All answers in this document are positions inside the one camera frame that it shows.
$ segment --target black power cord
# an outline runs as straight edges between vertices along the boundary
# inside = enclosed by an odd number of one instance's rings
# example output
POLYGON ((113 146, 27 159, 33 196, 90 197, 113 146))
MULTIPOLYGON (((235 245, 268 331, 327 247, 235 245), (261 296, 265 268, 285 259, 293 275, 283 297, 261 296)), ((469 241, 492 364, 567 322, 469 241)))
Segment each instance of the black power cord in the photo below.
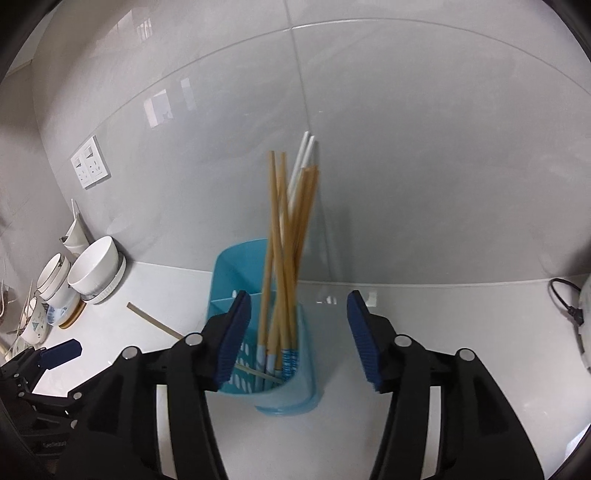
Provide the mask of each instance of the black power cord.
POLYGON ((569 287, 575 289, 579 293, 581 293, 581 289, 577 285, 575 285, 574 283, 569 282, 568 280, 565 280, 563 278, 552 278, 550 280, 550 288, 552 290, 552 293, 554 293, 556 298, 560 301, 560 303, 566 309, 567 313, 573 318, 574 322, 580 327, 583 324, 583 310, 577 309, 577 308, 573 307, 572 305, 567 304, 563 300, 563 298, 560 295, 558 295, 558 292, 554 288, 555 283, 562 283, 564 285, 568 285, 569 287))

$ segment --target chopstick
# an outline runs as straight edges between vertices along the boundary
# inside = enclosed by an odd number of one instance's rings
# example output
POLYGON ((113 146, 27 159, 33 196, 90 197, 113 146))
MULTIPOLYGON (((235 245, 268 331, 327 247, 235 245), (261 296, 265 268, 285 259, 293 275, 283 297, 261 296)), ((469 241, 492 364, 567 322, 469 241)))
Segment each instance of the chopstick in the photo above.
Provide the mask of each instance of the chopstick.
MULTIPOLYGON (((299 164, 297 164, 297 161, 296 161, 297 170, 294 168, 292 179, 293 179, 293 177, 296 177, 296 180, 299 180, 304 169, 310 163, 310 159, 312 156, 312 149, 314 148, 314 142, 315 142, 315 136, 312 135, 310 137, 310 141, 308 142, 308 145, 306 146, 306 152, 303 154, 301 162, 299 164)), ((294 202, 295 202, 296 192, 295 192, 295 190, 292 189, 289 191, 289 194, 290 194, 289 205, 290 205, 290 209, 291 209, 293 207, 294 202)))
POLYGON ((294 193, 294 188, 296 187, 296 184, 300 178, 300 170, 304 162, 304 158, 306 157, 309 134, 309 132, 304 132, 304 136, 302 137, 300 143, 300 149, 298 150, 297 156, 295 158, 294 169, 291 172, 290 183, 287 187, 287 194, 289 200, 291 200, 291 196, 294 193))
POLYGON ((284 262, 285 262, 285 320, 289 327, 289 339, 286 339, 286 343, 289 342, 288 349, 297 348, 297 324, 295 321, 295 310, 296 310, 296 293, 294 288, 294 256, 293 256, 293 244, 291 239, 291 227, 289 220, 289 210, 287 206, 287 185, 286 185, 286 153, 281 153, 281 164, 279 177, 281 179, 281 210, 283 218, 283 248, 284 248, 284 262))
MULTIPOLYGON (((271 282, 273 275, 273 246, 271 242, 272 230, 269 230, 269 241, 265 253, 265 267, 263 270, 263 281, 261 291, 261 311, 259 313, 258 335, 256 339, 255 369, 264 372, 267 365, 267 337, 269 303, 271 301, 271 282)), ((255 382, 255 391, 261 391, 263 384, 255 382)))
POLYGON ((174 330, 172 330, 172 328, 167 327, 165 324, 160 323, 158 320, 156 320, 154 317, 148 315, 146 312, 144 312, 143 310, 137 308, 133 303, 129 302, 127 304, 127 308, 129 308, 129 310, 131 310, 133 313, 135 313, 136 315, 142 317, 144 320, 150 322, 152 325, 154 325, 155 327, 159 328, 160 330, 162 330, 163 332, 168 333, 170 336, 175 337, 177 340, 182 340, 184 338, 184 335, 181 335, 178 332, 175 332, 174 330))
POLYGON ((281 246, 281 227, 279 220, 279 199, 278 194, 282 193, 282 189, 279 190, 277 185, 277 171, 275 168, 275 152, 271 152, 269 155, 269 180, 270 180, 270 194, 271 194, 271 227, 273 230, 272 242, 273 242, 273 256, 275 258, 275 276, 277 277, 277 295, 275 298, 275 308, 278 309, 278 322, 279 322, 279 339, 282 350, 289 350, 290 338, 289 338, 289 327, 287 313, 287 297, 285 291, 285 261, 284 252, 281 246))
POLYGON ((319 171, 318 167, 310 167, 311 173, 308 175, 307 185, 305 187, 306 194, 304 197, 304 204, 302 206, 301 219, 298 226, 298 237, 296 240, 296 249, 294 255, 294 270, 297 278, 300 272, 301 256, 304 251, 304 243, 306 241, 306 233, 308 231, 308 223, 310 220, 310 212, 314 205, 314 197, 316 195, 316 187, 318 185, 319 171))
POLYGON ((260 377, 263 380, 268 380, 269 382, 277 383, 279 385, 281 385, 283 383, 283 380, 281 378, 277 378, 277 377, 273 377, 272 375, 264 374, 263 372, 259 372, 258 370, 253 370, 252 368, 245 367, 244 365, 241 365, 241 364, 235 364, 234 368, 237 368, 238 370, 242 370, 243 372, 246 372, 247 374, 251 374, 256 377, 260 377))

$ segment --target dish rack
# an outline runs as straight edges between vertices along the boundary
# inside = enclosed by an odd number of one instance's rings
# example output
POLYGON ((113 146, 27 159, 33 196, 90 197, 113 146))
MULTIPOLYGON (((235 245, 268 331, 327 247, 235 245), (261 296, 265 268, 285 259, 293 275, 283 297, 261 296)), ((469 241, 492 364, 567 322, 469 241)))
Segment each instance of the dish rack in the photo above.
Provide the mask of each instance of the dish rack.
MULTIPOLYGON (((261 287, 267 239, 258 239, 234 245, 217 258, 213 270, 207 318, 226 313, 239 290, 251 296, 251 320, 246 330, 237 362, 253 368, 256 357, 256 341, 261 287)), ((256 391, 257 377, 242 369, 234 368, 230 381, 224 383, 221 394, 235 395, 252 403, 257 410, 269 415, 297 415, 312 410, 318 404, 313 352, 303 307, 297 306, 298 365, 293 376, 276 384, 270 390, 256 391)), ((265 380, 265 388, 270 382, 265 380)))

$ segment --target electrical outlet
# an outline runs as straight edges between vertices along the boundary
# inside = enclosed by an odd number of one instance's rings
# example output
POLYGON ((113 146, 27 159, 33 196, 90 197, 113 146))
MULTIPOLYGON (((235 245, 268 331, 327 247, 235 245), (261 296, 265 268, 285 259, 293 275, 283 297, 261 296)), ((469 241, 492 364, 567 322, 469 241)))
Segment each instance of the electrical outlet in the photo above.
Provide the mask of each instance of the electrical outlet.
POLYGON ((108 175, 94 136, 80 147, 70 161, 84 188, 108 175))

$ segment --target screw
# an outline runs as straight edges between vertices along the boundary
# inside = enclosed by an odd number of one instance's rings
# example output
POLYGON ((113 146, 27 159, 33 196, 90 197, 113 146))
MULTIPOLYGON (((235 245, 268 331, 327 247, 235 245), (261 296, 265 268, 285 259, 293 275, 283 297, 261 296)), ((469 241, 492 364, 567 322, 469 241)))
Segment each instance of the screw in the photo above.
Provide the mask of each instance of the screw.
POLYGON ((199 345, 203 342, 203 337, 199 333, 191 333, 185 337, 185 343, 188 346, 199 345))
POLYGON ((394 339, 394 343, 396 343, 396 345, 398 346, 411 346, 413 341, 410 339, 410 337, 407 337, 406 335, 398 335, 394 339))
POLYGON ((134 346, 129 346, 121 352, 121 356, 126 360, 130 360, 138 354, 138 349, 134 346))
POLYGON ((465 360, 466 362, 472 362, 476 358, 474 352, 472 350, 468 350, 467 348, 463 348, 460 350, 460 358, 465 360))

